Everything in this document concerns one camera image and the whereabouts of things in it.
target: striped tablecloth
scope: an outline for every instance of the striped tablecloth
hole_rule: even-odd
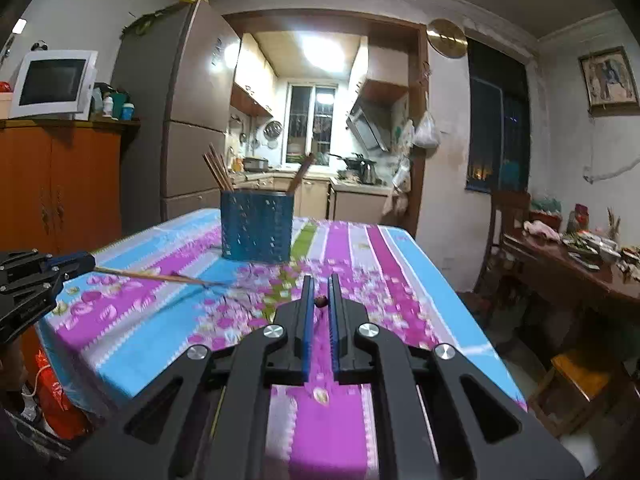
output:
[[[317,294],[336,272],[345,297],[406,343],[449,342],[516,402],[524,398],[455,292],[407,232],[393,227],[295,218],[291,262],[265,266],[220,257],[220,212],[203,209],[126,238],[95,257],[100,266],[180,272],[238,288],[86,274],[65,284],[38,324],[67,395],[108,416],[189,345],[238,342],[267,324],[279,303],[300,297],[306,274]],[[370,389],[333,380],[326,309],[316,309],[310,381],[272,391],[266,443],[268,478],[377,476]]]

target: orange cabinet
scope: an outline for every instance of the orange cabinet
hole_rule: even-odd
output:
[[[120,139],[135,123],[0,121],[0,251],[92,251],[121,236]]]

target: range hood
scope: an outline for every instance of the range hood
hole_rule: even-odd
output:
[[[368,152],[391,149],[391,110],[359,100],[347,117],[347,126]]]

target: red bag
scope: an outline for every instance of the red bag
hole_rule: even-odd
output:
[[[65,440],[89,433],[91,431],[89,420],[82,410],[73,405],[65,395],[42,349],[38,350],[35,360],[39,370],[36,389],[47,424]]]

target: picture frame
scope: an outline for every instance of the picture frame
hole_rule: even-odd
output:
[[[594,116],[640,114],[640,100],[623,46],[591,52],[578,58]]]

